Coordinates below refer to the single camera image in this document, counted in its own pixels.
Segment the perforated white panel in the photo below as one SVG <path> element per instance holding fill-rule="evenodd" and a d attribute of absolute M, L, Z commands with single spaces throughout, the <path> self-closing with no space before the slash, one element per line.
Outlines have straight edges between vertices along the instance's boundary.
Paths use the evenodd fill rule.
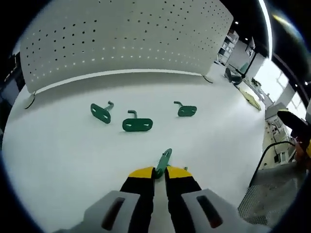
<path fill-rule="evenodd" d="M 218 0 L 54 0 L 21 40 L 29 92 L 133 68 L 205 74 L 233 16 Z"/>

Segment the ceiling light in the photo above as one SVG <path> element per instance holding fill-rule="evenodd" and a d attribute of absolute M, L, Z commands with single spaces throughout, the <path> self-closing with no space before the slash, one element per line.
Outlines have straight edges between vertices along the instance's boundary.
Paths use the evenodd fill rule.
<path fill-rule="evenodd" d="M 268 31 L 268 42 L 269 42 L 269 60 L 272 60 L 272 28 L 271 28 L 271 22 L 269 19 L 268 10 L 266 7 L 266 4 L 264 3 L 264 0 L 258 0 L 259 4 L 261 6 L 261 10 L 263 12 L 264 19 L 266 21 L 267 31 Z"/>

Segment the dark ceiling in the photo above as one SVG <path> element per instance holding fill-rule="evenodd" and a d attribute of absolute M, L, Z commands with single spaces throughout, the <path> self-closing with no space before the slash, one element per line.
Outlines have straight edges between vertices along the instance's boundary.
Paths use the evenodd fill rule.
<path fill-rule="evenodd" d="M 48 2 L 49 0 L 12 0 L 2 3 L 0 8 L 1 17 L 3 17 L 1 61 L 5 62 L 29 22 Z M 266 23 L 259 1 L 221 0 L 221 2 L 239 22 L 238 25 L 232 24 L 232 28 L 237 31 L 240 39 L 253 37 L 258 52 L 263 56 L 268 56 Z M 293 87 L 296 83 L 303 84 L 304 91 L 301 88 L 297 90 L 306 103 L 307 99 L 311 98 L 311 84 L 304 85 L 304 81 L 311 81 L 311 26 L 308 20 L 311 14 L 311 3 L 307 0 L 265 0 L 265 2 L 272 23 L 275 55 L 273 61 L 287 75 Z M 301 33 L 305 45 L 287 33 L 282 25 L 272 17 L 274 13 L 282 13 L 290 19 Z"/>

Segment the green l-shaped bracket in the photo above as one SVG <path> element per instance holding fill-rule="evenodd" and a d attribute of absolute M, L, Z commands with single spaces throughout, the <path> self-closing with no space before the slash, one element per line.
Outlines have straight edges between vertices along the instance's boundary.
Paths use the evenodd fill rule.
<path fill-rule="evenodd" d="M 128 113 L 134 114 L 134 118 L 125 119 L 122 128 L 127 132 L 145 132 L 152 128 L 153 122 L 149 118 L 137 118 L 135 110 L 128 110 Z"/>
<path fill-rule="evenodd" d="M 114 103 L 111 101 L 108 101 L 109 106 L 106 108 L 101 108 L 100 106 L 96 104 L 91 104 L 91 113 L 93 116 L 95 116 L 97 119 L 101 120 L 102 122 L 109 124 L 111 121 L 111 115 L 108 112 L 110 109 L 113 108 Z"/>
<path fill-rule="evenodd" d="M 174 101 L 174 103 L 180 105 L 180 108 L 178 110 L 178 116 L 180 117 L 191 117 L 196 113 L 196 106 L 184 106 L 179 101 Z"/>
<path fill-rule="evenodd" d="M 172 154 L 172 149 L 167 149 L 163 154 L 162 157 L 155 169 L 155 179 L 161 178 L 163 176 L 166 167 L 169 165 L 169 160 Z"/>

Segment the white table surface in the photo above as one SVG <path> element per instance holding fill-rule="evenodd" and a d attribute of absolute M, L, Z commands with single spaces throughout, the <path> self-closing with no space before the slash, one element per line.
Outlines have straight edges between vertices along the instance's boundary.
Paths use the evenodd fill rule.
<path fill-rule="evenodd" d="M 234 206 L 243 199 L 262 152 L 264 106 L 258 111 L 213 65 L 208 77 L 130 73 L 64 84 L 36 95 L 19 94 L 3 139 L 4 164 L 17 196 L 45 231 L 69 229 L 86 208 L 119 190 L 135 169 L 156 166 L 172 148 L 170 164 L 187 166 L 202 189 L 209 188 Z M 111 123 L 92 116 L 91 103 L 106 107 Z M 177 117 L 178 105 L 195 105 L 193 117 Z M 126 133 L 122 121 L 151 118 L 145 133 Z M 149 232 L 174 232 L 167 213 L 165 183 L 155 187 Z"/>

